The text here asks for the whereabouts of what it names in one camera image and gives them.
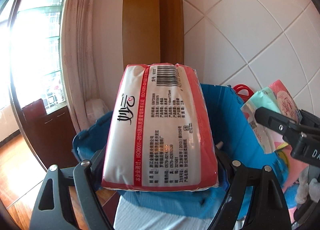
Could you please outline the pastel wet wipes pack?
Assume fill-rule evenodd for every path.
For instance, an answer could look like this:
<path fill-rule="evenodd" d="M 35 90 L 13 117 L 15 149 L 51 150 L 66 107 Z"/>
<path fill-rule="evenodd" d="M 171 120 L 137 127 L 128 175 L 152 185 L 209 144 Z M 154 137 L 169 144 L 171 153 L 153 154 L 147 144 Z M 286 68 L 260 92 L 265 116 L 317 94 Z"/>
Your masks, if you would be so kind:
<path fill-rule="evenodd" d="M 298 123 L 301 122 L 302 115 L 293 97 L 281 80 L 276 80 L 264 89 L 255 92 L 244 103 L 241 107 L 244 116 L 252 128 L 263 152 L 270 154 L 286 147 L 288 143 L 284 142 L 278 132 L 274 132 L 257 122 L 257 118 L 255 118 L 254 115 L 260 107 L 282 114 Z"/>

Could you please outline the red white tissue pack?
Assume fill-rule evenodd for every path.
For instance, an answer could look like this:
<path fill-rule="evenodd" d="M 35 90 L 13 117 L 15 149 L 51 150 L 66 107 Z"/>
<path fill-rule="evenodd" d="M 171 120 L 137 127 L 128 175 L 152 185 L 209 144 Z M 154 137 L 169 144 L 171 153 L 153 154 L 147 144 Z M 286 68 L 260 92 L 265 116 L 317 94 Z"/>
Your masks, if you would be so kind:
<path fill-rule="evenodd" d="M 145 192 L 218 186 L 213 137 L 195 70 L 179 64 L 125 68 L 101 184 Z"/>

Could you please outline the striped white table cloth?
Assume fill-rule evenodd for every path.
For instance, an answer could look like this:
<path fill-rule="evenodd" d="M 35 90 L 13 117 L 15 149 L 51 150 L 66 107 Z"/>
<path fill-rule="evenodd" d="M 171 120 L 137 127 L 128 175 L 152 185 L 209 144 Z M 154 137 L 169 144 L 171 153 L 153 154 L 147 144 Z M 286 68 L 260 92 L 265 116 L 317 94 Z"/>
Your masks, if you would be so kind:
<path fill-rule="evenodd" d="M 211 219 L 198 219 L 138 207 L 119 199 L 114 229 L 207 229 Z"/>

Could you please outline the red toy suitcase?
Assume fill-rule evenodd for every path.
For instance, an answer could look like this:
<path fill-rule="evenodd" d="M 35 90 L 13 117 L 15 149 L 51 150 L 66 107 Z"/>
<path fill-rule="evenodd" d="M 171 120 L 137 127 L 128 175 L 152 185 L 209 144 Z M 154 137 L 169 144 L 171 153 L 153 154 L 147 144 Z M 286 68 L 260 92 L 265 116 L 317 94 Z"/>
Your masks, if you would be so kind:
<path fill-rule="evenodd" d="M 254 92 L 247 85 L 244 84 L 235 85 L 233 87 L 233 90 L 244 102 L 249 100 L 254 94 Z"/>

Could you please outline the dark wooden cabinet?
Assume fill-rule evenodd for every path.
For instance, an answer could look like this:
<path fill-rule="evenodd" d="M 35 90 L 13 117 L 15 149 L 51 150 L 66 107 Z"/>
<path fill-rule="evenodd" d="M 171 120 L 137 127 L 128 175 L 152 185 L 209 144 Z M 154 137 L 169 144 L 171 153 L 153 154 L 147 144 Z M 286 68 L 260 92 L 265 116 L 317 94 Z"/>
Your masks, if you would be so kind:
<path fill-rule="evenodd" d="M 76 135 L 68 107 L 48 114 L 42 99 L 22 108 L 26 134 L 33 150 L 45 168 L 56 164 L 69 168 L 78 164 L 72 153 Z"/>

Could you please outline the window with metal grille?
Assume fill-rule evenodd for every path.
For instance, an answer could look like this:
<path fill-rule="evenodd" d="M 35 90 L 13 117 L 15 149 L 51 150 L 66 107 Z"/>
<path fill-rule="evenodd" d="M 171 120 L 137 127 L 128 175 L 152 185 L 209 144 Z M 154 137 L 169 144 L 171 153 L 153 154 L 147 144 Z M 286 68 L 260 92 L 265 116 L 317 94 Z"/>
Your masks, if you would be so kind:
<path fill-rule="evenodd" d="M 1 7 L 1 59 L 7 57 L 12 104 L 25 120 L 66 105 L 61 67 L 64 0 L 7 0 Z"/>

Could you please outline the pink curtain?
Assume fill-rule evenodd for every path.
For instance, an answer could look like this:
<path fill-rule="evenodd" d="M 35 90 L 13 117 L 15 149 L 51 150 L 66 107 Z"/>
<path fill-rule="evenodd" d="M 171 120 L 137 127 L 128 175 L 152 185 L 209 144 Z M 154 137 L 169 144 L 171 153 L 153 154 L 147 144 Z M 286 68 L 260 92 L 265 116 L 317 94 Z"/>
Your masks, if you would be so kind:
<path fill-rule="evenodd" d="M 64 0 L 61 64 L 67 104 L 76 132 L 90 127 L 86 102 L 100 97 L 93 56 L 94 0 Z"/>

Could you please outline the wooden door frame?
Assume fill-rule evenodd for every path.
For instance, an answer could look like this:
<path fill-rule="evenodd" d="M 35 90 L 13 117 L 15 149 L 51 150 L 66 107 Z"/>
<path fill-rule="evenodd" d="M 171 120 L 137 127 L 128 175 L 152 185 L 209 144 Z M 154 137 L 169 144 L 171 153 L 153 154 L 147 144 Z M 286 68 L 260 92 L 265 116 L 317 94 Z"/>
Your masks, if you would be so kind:
<path fill-rule="evenodd" d="M 182 0 L 123 0 L 123 65 L 184 64 Z"/>

